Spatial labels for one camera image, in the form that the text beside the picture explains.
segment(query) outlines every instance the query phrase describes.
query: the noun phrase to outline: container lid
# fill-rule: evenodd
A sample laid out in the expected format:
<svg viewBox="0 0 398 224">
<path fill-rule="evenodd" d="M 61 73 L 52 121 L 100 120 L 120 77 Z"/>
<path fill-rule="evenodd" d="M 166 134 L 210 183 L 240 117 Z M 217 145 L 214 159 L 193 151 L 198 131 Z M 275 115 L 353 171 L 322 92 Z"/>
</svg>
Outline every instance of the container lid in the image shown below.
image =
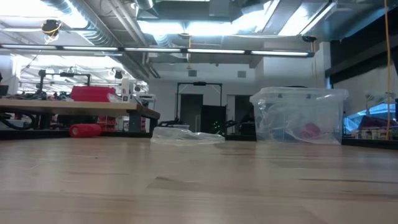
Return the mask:
<svg viewBox="0 0 398 224">
<path fill-rule="evenodd" d="M 348 97 L 347 90 L 325 88 L 294 88 L 294 87 L 265 87 L 250 97 L 255 104 L 260 100 L 266 102 L 293 102 L 302 101 L 344 101 Z"/>
</svg>

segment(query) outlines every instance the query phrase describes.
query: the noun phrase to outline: pink object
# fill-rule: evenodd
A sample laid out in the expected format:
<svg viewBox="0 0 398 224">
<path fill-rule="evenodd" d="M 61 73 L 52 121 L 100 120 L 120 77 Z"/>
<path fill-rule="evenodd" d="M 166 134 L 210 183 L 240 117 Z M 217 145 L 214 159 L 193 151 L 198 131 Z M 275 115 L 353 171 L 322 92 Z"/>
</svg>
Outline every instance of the pink object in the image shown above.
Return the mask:
<svg viewBox="0 0 398 224">
<path fill-rule="evenodd" d="M 303 139 L 315 138 L 321 134 L 321 129 L 314 123 L 305 125 L 304 130 L 300 132 L 300 137 Z"/>
<path fill-rule="evenodd" d="M 74 86 L 70 97 L 75 101 L 109 102 L 108 93 L 115 95 L 116 90 L 105 86 Z"/>
<path fill-rule="evenodd" d="M 102 128 L 98 124 L 74 124 L 69 128 L 69 134 L 73 138 L 89 138 L 99 136 Z"/>
</svg>

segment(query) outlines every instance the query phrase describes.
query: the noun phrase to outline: wooden workbench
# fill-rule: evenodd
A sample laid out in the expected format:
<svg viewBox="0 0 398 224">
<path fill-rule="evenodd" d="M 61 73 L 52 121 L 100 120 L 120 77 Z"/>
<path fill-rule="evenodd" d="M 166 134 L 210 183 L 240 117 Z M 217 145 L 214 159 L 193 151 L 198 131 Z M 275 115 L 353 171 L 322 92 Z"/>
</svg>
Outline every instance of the wooden workbench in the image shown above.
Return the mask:
<svg viewBox="0 0 398 224">
<path fill-rule="evenodd" d="M 14 223 L 396 224 L 398 151 L 149 139 L 0 142 Z"/>
<path fill-rule="evenodd" d="M 140 132 L 141 116 L 156 123 L 160 114 L 134 103 L 102 103 L 49 100 L 0 100 L 1 108 L 11 108 L 40 114 L 130 116 L 129 129 Z"/>
</svg>

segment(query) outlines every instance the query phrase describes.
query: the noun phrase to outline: clear plastic container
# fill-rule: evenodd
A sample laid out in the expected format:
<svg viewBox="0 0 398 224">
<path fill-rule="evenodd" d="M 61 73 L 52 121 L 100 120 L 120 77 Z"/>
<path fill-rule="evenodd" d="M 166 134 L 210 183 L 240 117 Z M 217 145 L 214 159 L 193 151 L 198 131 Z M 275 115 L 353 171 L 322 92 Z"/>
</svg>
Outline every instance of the clear plastic container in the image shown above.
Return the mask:
<svg viewBox="0 0 398 224">
<path fill-rule="evenodd" d="M 175 124 L 174 128 L 189 129 L 189 124 Z"/>
<path fill-rule="evenodd" d="M 347 90 L 268 87 L 250 97 L 258 141 L 341 144 Z"/>
</svg>

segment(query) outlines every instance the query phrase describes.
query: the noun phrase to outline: doorway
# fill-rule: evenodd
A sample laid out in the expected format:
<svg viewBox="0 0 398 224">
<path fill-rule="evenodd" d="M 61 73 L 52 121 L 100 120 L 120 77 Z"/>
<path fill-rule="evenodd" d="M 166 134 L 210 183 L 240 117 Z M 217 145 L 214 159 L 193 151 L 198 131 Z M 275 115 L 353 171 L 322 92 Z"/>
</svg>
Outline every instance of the doorway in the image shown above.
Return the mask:
<svg viewBox="0 0 398 224">
<path fill-rule="evenodd" d="M 180 119 L 189 124 L 189 130 L 200 131 L 201 107 L 203 106 L 202 94 L 181 94 Z"/>
<path fill-rule="evenodd" d="M 250 103 L 250 96 L 236 95 L 235 96 L 235 121 L 241 122 L 241 120 L 247 115 L 248 111 L 252 107 Z M 235 129 L 237 134 L 240 133 L 239 129 Z"/>
</svg>

